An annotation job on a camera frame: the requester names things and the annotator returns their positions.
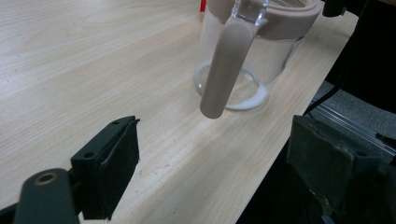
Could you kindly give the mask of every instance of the jug handle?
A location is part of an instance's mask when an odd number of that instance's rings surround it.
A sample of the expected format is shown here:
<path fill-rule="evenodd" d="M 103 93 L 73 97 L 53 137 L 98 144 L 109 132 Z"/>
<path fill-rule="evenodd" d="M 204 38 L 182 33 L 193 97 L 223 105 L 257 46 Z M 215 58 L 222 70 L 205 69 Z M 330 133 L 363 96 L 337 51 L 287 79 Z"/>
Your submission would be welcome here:
<path fill-rule="evenodd" d="M 231 16 L 225 23 L 213 55 L 201 100 L 201 112 L 218 119 L 227 105 L 233 85 L 257 32 L 267 23 L 255 25 Z"/>

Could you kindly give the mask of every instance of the pitcher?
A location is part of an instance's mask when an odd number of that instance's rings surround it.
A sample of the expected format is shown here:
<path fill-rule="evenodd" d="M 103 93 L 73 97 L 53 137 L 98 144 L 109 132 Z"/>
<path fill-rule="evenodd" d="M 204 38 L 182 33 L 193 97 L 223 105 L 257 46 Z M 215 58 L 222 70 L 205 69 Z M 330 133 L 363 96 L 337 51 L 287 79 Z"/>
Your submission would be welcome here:
<path fill-rule="evenodd" d="M 202 113 L 263 104 L 320 11 L 319 0 L 207 0 L 194 71 Z"/>

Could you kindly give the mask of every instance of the transparent jug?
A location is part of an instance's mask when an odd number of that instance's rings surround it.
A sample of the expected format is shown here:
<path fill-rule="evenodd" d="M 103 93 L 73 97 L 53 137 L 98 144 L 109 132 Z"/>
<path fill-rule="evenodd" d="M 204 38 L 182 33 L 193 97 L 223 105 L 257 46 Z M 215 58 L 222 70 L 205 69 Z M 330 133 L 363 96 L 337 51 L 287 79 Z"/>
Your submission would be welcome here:
<path fill-rule="evenodd" d="M 247 110 L 266 102 L 321 4 L 318 0 L 206 2 L 194 83 L 203 95 L 201 111 L 216 119 L 224 107 Z"/>

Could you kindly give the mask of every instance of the red object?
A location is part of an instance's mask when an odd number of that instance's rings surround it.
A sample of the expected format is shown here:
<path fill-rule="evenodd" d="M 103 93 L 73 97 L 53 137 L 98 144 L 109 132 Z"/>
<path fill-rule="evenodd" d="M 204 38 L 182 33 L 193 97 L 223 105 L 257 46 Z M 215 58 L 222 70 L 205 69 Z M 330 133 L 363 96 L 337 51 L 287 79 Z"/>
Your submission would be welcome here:
<path fill-rule="evenodd" d="M 205 12 L 205 7 L 206 7 L 206 0 L 201 0 L 201 8 L 200 12 Z"/>

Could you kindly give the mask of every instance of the wooden table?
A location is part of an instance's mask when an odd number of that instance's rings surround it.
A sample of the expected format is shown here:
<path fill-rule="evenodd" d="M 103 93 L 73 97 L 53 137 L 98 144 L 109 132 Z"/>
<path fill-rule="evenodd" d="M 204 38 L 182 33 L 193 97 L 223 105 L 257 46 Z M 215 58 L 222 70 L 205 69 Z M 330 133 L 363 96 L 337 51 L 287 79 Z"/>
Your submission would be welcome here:
<path fill-rule="evenodd" d="M 26 178 L 70 169 L 109 122 L 135 115 L 140 162 L 111 223 L 235 223 L 357 18 L 319 16 L 268 104 L 212 120 L 192 81 L 199 4 L 0 1 L 1 208 Z"/>

